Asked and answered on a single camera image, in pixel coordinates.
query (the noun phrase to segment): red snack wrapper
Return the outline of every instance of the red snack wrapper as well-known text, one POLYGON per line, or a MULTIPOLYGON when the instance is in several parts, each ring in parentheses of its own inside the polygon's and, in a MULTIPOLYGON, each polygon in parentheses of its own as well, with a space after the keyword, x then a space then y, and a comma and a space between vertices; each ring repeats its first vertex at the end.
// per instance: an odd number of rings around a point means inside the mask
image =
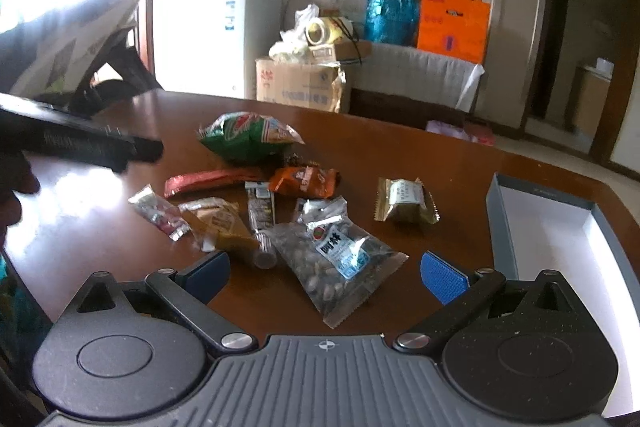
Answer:
POLYGON ((337 185, 338 171, 314 166, 278 169, 269 181, 269 190, 299 198, 331 198, 337 185))
POLYGON ((164 183, 164 197, 170 198, 181 192, 193 192, 208 188, 226 187, 244 182, 263 181, 258 168, 220 169, 218 171, 192 172, 169 178, 164 183))

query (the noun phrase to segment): floor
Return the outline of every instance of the floor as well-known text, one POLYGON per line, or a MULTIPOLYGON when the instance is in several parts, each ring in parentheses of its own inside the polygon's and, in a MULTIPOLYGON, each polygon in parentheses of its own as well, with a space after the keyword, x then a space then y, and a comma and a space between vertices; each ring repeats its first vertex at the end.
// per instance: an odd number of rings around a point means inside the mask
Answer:
POLYGON ((591 148, 591 138, 581 133, 570 133, 567 130, 560 129, 550 123, 538 120, 537 118, 528 118, 525 131, 533 136, 544 138, 565 147, 569 147, 579 152, 587 154, 591 148))
POLYGON ((495 146, 503 151, 520 154, 534 160, 550 163, 569 171, 594 178, 609 185, 618 197, 625 203, 629 212, 640 224, 640 183, 617 174, 600 165, 588 162, 576 156, 528 142, 526 140, 512 140, 502 136, 495 137, 495 146))

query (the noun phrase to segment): plastic bag of nuts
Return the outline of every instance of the plastic bag of nuts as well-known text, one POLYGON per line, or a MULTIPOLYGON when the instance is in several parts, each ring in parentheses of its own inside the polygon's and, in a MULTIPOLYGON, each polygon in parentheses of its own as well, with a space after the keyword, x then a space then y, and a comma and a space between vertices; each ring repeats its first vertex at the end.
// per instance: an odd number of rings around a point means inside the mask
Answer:
POLYGON ((407 260, 404 253, 355 225, 347 217, 344 198, 310 208, 297 223, 276 225, 265 232, 331 328, 407 260))

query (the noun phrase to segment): blue plastic bag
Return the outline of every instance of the blue plastic bag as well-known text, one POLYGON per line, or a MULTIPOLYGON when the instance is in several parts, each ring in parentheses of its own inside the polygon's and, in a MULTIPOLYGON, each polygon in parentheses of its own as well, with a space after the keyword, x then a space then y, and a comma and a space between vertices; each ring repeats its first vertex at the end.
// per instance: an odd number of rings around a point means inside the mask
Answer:
POLYGON ((367 0, 364 37, 386 44, 413 44, 420 17, 418 0, 367 0))

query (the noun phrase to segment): gold foil package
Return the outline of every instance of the gold foil package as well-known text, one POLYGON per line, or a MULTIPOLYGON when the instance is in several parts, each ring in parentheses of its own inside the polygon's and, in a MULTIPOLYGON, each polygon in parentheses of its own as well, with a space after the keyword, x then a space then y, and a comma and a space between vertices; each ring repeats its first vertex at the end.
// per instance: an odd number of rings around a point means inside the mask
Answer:
POLYGON ((379 178, 374 219, 435 225, 440 214, 431 193, 425 190, 420 179, 412 182, 379 178))

